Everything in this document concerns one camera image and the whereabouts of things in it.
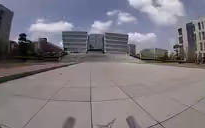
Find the blue sky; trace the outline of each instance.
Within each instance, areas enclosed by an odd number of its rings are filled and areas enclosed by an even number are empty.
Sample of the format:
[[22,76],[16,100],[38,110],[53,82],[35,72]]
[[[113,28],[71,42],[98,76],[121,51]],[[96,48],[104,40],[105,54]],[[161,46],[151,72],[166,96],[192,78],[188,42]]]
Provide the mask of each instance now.
[[172,49],[177,28],[205,15],[205,0],[0,0],[14,12],[11,40],[48,37],[60,45],[62,30],[128,33],[139,49]]

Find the stone pavement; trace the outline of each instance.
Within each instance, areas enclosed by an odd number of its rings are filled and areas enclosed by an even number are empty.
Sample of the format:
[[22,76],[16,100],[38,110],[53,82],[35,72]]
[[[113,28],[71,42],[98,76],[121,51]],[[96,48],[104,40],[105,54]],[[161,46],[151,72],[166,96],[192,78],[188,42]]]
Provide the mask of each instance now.
[[3,128],[205,128],[205,69],[87,62],[0,84]]
[[55,69],[72,63],[42,63],[42,64],[32,64],[23,65],[11,68],[0,68],[0,83],[13,80],[16,78],[36,74],[43,71],[48,71],[50,69]]

